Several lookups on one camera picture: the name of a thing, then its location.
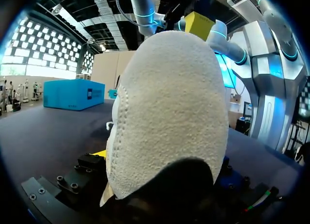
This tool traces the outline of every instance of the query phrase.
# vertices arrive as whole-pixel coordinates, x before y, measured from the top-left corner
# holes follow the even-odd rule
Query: person
[[[12,104],[12,97],[13,95],[13,84],[12,84],[12,81],[10,81],[10,89],[9,89],[9,104]]]
[[[2,96],[0,103],[2,103],[2,112],[5,112],[5,97],[6,97],[6,80],[4,81],[4,85],[2,86]]]
[[[13,90],[13,105],[19,102],[19,94]]]

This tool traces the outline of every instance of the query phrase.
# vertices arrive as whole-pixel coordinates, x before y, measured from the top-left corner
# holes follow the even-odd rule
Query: cable
[[[230,74],[230,72],[229,72],[229,68],[228,68],[228,66],[227,66],[227,64],[226,64],[226,61],[225,61],[225,59],[223,58],[223,55],[222,55],[222,54],[220,54],[220,56],[221,56],[221,58],[223,59],[223,61],[224,61],[224,63],[225,63],[225,66],[226,66],[226,68],[227,68],[227,71],[228,71],[229,77],[231,78],[232,85],[233,85],[233,88],[234,88],[235,92],[237,93],[237,95],[241,96],[241,95],[243,94],[244,89],[246,88],[246,86],[245,86],[245,85],[243,85],[243,90],[242,90],[242,92],[241,92],[240,94],[237,92],[237,90],[236,90],[236,86],[235,86],[235,85],[234,85],[234,83],[233,83],[233,79],[232,79],[232,76],[231,76],[231,74]]]
[[[125,19],[127,19],[130,23],[138,26],[138,27],[150,27],[150,26],[153,26],[153,25],[156,25],[155,23],[152,23],[152,24],[138,24],[136,22],[134,22],[133,20],[131,20],[129,17],[126,16],[126,14],[123,12],[123,10],[121,9],[121,6],[120,6],[120,1],[119,0],[115,0],[116,1],[116,6],[118,8],[118,10],[120,11],[120,13],[125,17]]]

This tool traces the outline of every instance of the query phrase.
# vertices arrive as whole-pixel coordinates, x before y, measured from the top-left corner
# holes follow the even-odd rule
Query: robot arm
[[[275,33],[284,56],[290,61],[295,61],[297,58],[297,47],[288,23],[274,8],[270,0],[257,0],[257,2],[263,14],[263,19]]]

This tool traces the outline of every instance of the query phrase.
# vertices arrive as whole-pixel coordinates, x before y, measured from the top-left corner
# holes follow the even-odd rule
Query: dark object
[[[237,120],[236,129],[238,132],[248,135],[251,123],[245,120]]]

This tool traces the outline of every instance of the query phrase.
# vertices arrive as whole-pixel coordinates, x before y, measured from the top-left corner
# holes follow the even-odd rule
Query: cyan box
[[[43,94],[44,107],[80,111],[104,102],[105,85],[82,79],[46,81]]]

